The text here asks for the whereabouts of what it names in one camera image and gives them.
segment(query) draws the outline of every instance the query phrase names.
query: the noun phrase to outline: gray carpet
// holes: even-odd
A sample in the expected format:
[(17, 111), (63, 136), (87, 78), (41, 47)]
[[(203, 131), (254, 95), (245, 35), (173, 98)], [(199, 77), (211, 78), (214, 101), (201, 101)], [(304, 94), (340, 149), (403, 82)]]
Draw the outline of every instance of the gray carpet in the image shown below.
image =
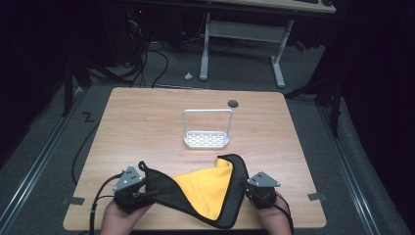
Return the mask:
[[(151, 48), (158, 47), (160, 44), (152, 45)], [(198, 76), (202, 49), (183, 47), (181, 50), (177, 50), (166, 46), (159, 52), (167, 56), (168, 67), (158, 80), (157, 87), (171, 85), (288, 93), (308, 83), (324, 52), (324, 48), (316, 48), (301, 53), (296, 48), (288, 47), (281, 61), (287, 86), (281, 90), (275, 85), (272, 67), (269, 64), (272, 48), (275, 48), (275, 45), (265, 44), (255, 48), (233, 45), (230, 49), (223, 44), (213, 45), (214, 52), (210, 57), (209, 79), (200, 81)], [(147, 87), (151, 86), (165, 65), (166, 60), (163, 56), (155, 52), (148, 53), (148, 61), (144, 69)], [(113, 69), (115, 72), (125, 70), (123, 68)], [(186, 80), (184, 76), (188, 72), (194, 78)], [(134, 87), (140, 86), (140, 78), (137, 79)], [(66, 128), (45, 163), (46, 167), (35, 179), (35, 186), (29, 192), (7, 234), (78, 234), (80, 232), (64, 229), (63, 221), (68, 206), (63, 205), (62, 200), (64, 197), (70, 197), (75, 188), (70, 171), (76, 153), (84, 139), (98, 123), (111, 90), (116, 86), (118, 84), (96, 79), (89, 90), (77, 95), (78, 106), (68, 119)], [(327, 123), (321, 116), (321, 108), (316, 108), (311, 98), (312, 96), (302, 95), (295, 100), (288, 100), (288, 105), (317, 191), (324, 193), (327, 197), (322, 201), (327, 225), (321, 229), (297, 229), (295, 233), (368, 234), (359, 211), (356, 209), (355, 201), (351, 197), (345, 176), (342, 174), (338, 150), (331, 133), (327, 131)], [(377, 232), (379, 234), (410, 234), (360, 146), (347, 115), (346, 105), (343, 104), (342, 109), (339, 141), (376, 219), (379, 229)], [(0, 170), (2, 178), (0, 181), (2, 188), (0, 212), (7, 209), (9, 202), (12, 201), (31, 166), (35, 163), (54, 127), (62, 120), (62, 111), (63, 89), (61, 88), (51, 104), (33, 122), (18, 150)], [(92, 122), (86, 121), (86, 113), (90, 113), (89, 119), (92, 119)], [(92, 140), (93, 135), (87, 140), (76, 160), (74, 168), (76, 178), (82, 171)], [(259, 233), (251, 231), (244, 234)]]

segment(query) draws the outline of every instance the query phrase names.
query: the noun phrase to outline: table leg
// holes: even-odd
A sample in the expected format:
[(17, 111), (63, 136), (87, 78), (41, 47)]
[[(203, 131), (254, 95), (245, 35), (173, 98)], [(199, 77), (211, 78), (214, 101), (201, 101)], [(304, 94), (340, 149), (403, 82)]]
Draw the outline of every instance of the table leg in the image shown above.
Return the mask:
[(272, 68), (274, 68), (275, 79), (277, 81), (277, 86), (279, 88), (285, 87), (284, 77), (283, 77), (283, 74), (281, 73), (281, 68), (280, 68), (280, 60), (283, 55), (284, 48), (287, 44), (288, 37), (290, 36), (293, 23), (294, 23), (293, 20), (288, 21), (287, 26), (284, 29), (284, 32), (283, 32), (283, 35), (280, 41), (280, 46), (278, 48), (277, 55), (271, 57)]
[(207, 22), (205, 24), (205, 46), (202, 55), (200, 80), (208, 79), (208, 39), (210, 30), (210, 13), (207, 13)]

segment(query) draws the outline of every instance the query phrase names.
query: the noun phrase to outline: metal bracket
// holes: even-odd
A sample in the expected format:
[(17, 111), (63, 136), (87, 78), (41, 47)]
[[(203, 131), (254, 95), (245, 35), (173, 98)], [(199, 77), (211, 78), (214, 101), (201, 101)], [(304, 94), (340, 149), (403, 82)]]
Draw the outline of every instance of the metal bracket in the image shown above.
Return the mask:
[(263, 171), (260, 171), (259, 173), (248, 179), (248, 183), (258, 188), (281, 186), (280, 182), (273, 179), (271, 176), (267, 175)]
[(124, 188), (127, 188), (131, 185), (141, 183), (145, 180), (145, 178), (141, 177), (134, 166), (130, 165), (124, 174), (119, 179), (118, 183), (114, 186), (113, 190), (119, 191)]

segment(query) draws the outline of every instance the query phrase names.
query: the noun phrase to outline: small black object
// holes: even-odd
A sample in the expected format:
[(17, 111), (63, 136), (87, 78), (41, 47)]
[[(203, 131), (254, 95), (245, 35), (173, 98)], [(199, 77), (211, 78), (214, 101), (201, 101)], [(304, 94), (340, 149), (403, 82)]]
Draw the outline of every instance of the small black object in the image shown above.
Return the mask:
[(321, 3), (326, 7), (331, 7), (333, 5), (333, 0), (321, 0)]
[(236, 100), (230, 100), (230, 101), (228, 101), (228, 106), (229, 106), (230, 108), (238, 108), (239, 103), (238, 103), (238, 101), (236, 101)]
[(318, 0), (294, 0), (294, 1), (318, 4)]

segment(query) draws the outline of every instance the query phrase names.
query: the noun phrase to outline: desk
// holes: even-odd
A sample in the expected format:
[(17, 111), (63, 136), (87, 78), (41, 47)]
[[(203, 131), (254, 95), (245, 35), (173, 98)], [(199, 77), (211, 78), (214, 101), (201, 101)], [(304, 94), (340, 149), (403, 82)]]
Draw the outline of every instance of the desk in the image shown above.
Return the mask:
[[(191, 150), (183, 143), (183, 116), (187, 109), (233, 109), (230, 141), (222, 150)], [(82, 206), (70, 205), (64, 221), (67, 230), (87, 230), (93, 199), (106, 179), (140, 161), (167, 175), (214, 166), (216, 156), (240, 155), (250, 176), (263, 170), (281, 182), (278, 189), (290, 203), (296, 228), (323, 227), (326, 218), (320, 202), (310, 201), (316, 193), (299, 138), (281, 93), (176, 89), (114, 89), (74, 196)], [(110, 183), (102, 195), (113, 195)], [(99, 201), (96, 228), (110, 199)], [(242, 203), (233, 229), (261, 228), (247, 198)], [(214, 229), (192, 216), (153, 207), (135, 229)]]
[[(292, 11), (309, 11), (313, 13), (330, 13), (334, 14), (336, 9), (324, 6), (321, 1), (318, 4), (304, 3), (293, 0), (213, 0), (212, 2), (231, 3), (240, 5), (251, 5), (265, 8), (278, 8)], [(288, 20), (285, 27), (268, 26), (249, 23), (229, 23), (223, 21), (211, 21), (210, 13), (207, 13), (205, 26), (205, 45), (202, 54), (200, 79), (208, 79), (208, 43), (211, 36), (230, 37), (246, 40), (266, 41), (279, 43), (275, 56), (271, 57), (272, 68), (274, 69), (277, 86), (285, 87), (284, 77), (280, 68), (280, 60), (287, 44), (288, 37), (294, 21)]]

